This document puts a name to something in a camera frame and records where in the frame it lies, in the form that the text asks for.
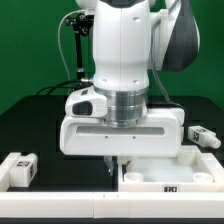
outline small black sticker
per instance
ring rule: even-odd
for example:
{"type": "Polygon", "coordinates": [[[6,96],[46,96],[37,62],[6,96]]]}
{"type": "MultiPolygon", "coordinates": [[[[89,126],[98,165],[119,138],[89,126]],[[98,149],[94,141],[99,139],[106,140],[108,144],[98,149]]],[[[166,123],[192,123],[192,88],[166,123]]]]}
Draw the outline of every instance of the small black sticker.
{"type": "Polygon", "coordinates": [[[30,164],[30,162],[27,162],[27,161],[21,161],[21,162],[18,162],[17,166],[21,166],[21,167],[26,167],[30,164]]]}
{"type": "Polygon", "coordinates": [[[197,132],[201,132],[201,133],[202,133],[202,132],[207,132],[207,130],[205,130],[205,129],[203,129],[203,128],[197,129],[196,131],[197,131],[197,132]]]}
{"type": "Polygon", "coordinates": [[[30,167],[30,178],[34,175],[33,165],[30,167]]]}
{"type": "Polygon", "coordinates": [[[194,132],[193,140],[199,142],[199,134],[197,132],[194,132]]]}
{"type": "Polygon", "coordinates": [[[177,186],[166,186],[163,188],[164,192],[178,192],[178,187],[177,186]]]}

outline green backdrop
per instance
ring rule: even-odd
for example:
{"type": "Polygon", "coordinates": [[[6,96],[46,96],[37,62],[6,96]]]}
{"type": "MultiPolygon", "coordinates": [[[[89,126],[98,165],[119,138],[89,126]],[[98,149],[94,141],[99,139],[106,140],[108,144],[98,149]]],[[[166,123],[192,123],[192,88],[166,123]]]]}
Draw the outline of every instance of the green backdrop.
{"type": "MultiPolygon", "coordinates": [[[[199,56],[185,71],[160,76],[170,95],[204,96],[224,109],[224,1],[191,3],[201,35],[199,56]]],[[[156,9],[162,4],[158,0],[156,9]]],[[[74,0],[0,0],[0,113],[22,97],[66,80],[57,47],[57,28],[61,18],[76,9],[74,0]]],[[[63,27],[62,43],[75,77],[71,28],[63,27]]],[[[83,44],[85,69],[92,74],[87,39],[83,44]]]]}

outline white block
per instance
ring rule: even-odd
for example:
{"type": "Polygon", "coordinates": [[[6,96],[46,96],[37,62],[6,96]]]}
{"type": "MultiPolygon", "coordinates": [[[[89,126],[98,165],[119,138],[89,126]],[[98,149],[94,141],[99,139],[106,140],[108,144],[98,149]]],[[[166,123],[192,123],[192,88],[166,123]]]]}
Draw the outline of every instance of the white block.
{"type": "Polygon", "coordinates": [[[9,171],[21,156],[21,153],[10,153],[0,166],[0,192],[5,192],[10,187],[9,171]]]}
{"type": "Polygon", "coordinates": [[[37,173],[37,156],[30,154],[21,156],[10,170],[11,187],[29,187],[37,173]]]}
{"type": "Polygon", "coordinates": [[[128,218],[128,194],[94,193],[94,218],[128,218]]]}
{"type": "Polygon", "coordinates": [[[132,193],[129,218],[223,218],[220,193],[132,193]]]}
{"type": "Polygon", "coordinates": [[[93,193],[1,193],[0,218],[93,218],[93,193]]]}

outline black table surface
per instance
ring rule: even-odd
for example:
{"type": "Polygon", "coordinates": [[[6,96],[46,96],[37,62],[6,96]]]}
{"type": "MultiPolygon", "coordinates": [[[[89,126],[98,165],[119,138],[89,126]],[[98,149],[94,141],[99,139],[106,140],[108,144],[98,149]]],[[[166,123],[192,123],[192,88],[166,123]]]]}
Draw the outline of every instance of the black table surface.
{"type": "MultiPolygon", "coordinates": [[[[200,125],[216,132],[217,137],[224,142],[224,111],[222,109],[204,97],[172,97],[172,100],[183,105],[187,111],[184,144],[193,144],[187,139],[187,128],[193,125],[200,125]]],[[[60,151],[60,125],[65,116],[65,101],[65,96],[28,96],[0,116],[0,162],[10,152],[21,152],[23,155],[35,153],[38,156],[38,173],[30,187],[10,188],[9,191],[117,191],[116,175],[110,177],[103,157],[65,156],[60,151]]],[[[224,144],[218,150],[199,148],[202,152],[213,153],[224,165],[224,144]]],[[[20,221],[21,223],[29,222],[28,219],[20,221]]],[[[164,222],[161,219],[150,222],[149,220],[134,221],[122,219],[116,223],[164,222]]],[[[168,222],[178,223],[179,221],[180,219],[175,219],[168,222]]],[[[208,223],[208,221],[198,219],[197,223],[208,223]]],[[[212,223],[214,222],[223,223],[224,221],[213,219],[212,223]]],[[[78,220],[77,223],[96,223],[96,220],[84,219],[78,220]]],[[[189,220],[181,220],[181,223],[189,223],[189,220]]]]}

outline cable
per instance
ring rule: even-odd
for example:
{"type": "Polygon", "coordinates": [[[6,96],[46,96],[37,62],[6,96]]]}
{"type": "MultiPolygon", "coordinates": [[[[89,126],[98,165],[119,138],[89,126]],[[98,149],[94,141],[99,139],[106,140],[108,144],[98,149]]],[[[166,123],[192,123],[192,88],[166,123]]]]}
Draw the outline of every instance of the cable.
{"type": "Polygon", "coordinates": [[[40,95],[41,92],[43,92],[44,90],[47,90],[47,89],[52,89],[52,88],[55,88],[55,89],[73,89],[74,87],[70,87],[70,86],[48,86],[48,87],[45,87],[41,90],[39,90],[36,95],[40,95]]]}
{"type": "Polygon", "coordinates": [[[81,80],[76,80],[75,79],[75,80],[69,80],[69,81],[59,83],[59,84],[55,85],[55,88],[52,87],[52,89],[49,90],[46,95],[50,95],[52,92],[54,92],[55,89],[57,89],[57,86],[65,86],[65,85],[69,85],[69,84],[72,84],[72,83],[81,83],[81,80]]]}
{"type": "MultiPolygon", "coordinates": [[[[169,8],[169,14],[174,10],[174,8],[177,6],[177,4],[179,3],[180,0],[176,0],[172,6],[169,8]]],[[[166,91],[164,85],[162,84],[160,78],[159,78],[159,75],[158,75],[158,72],[157,72],[157,69],[156,69],[156,44],[155,44],[155,36],[156,36],[156,29],[157,27],[161,24],[161,19],[159,19],[152,27],[152,38],[151,38],[151,46],[152,46],[152,49],[151,49],[151,63],[152,63],[152,73],[153,73],[153,76],[156,80],[156,83],[157,85],[159,86],[161,92],[163,93],[165,99],[166,99],[166,102],[171,102],[170,101],[170,97],[169,97],[169,94],[168,92],[166,91]]]]}
{"type": "Polygon", "coordinates": [[[45,87],[41,90],[39,90],[36,95],[40,95],[41,92],[47,90],[47,89],[51,89],[51,93],[57,89],[72,89],[72,90],[80,90],[80,89],[84,89],[86,87],[89,87],[89,85],[84,85],[84,86],[48,86],[48,87],[45,87]]]}
{"type": "Polygon", "coordinates": [[[77,14],[77,13],[84,13],[84,12],[85,12],[85,10],[77,10],[77,11],[73,11],[73,12],[68,13],[66,16],[63,17],[63,19],[61,20],[61,22],[60,22],[60,24],[58,26],[58,48],[59,48],[61,59],[62,59],[62,62],[64,64],[67,76],[68,76],[68,80],[71,80],[71,73],[70,73],[68,65],[66,63],[66,60],[65,60],[65,57],[64,57],[64,53],[63,53],[63,50],[62,50],[62,46],[61,46],[61,27],[62,27],[62,24],[64,23],[65,19],[68,16],[71,16],[71,15],[77,14]]]}

